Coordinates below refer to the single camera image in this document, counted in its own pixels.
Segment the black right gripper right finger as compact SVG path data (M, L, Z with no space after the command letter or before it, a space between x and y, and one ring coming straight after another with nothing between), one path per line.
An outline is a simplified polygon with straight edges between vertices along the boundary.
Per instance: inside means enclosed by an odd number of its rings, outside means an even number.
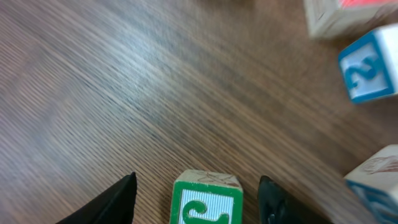
M331 224L266 175L260 178L257 199L261 224Z

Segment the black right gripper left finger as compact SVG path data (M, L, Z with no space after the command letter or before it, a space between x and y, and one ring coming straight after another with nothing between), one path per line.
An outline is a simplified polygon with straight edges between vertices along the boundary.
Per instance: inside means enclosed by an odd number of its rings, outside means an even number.
M132 224L136 195L132 172L57 224Z

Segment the green letter J block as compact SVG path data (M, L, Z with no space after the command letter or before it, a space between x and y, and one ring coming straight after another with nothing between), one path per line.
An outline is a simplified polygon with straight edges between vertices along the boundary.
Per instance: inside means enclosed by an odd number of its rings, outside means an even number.
M175 180L170 224L241 224L243 188L235 175L188 169Z

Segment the red letter I block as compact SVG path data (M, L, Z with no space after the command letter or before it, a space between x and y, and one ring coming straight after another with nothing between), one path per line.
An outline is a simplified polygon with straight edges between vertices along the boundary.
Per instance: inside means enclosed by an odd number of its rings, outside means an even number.
M356 35L397 20L397 0L304 0L313 39Z

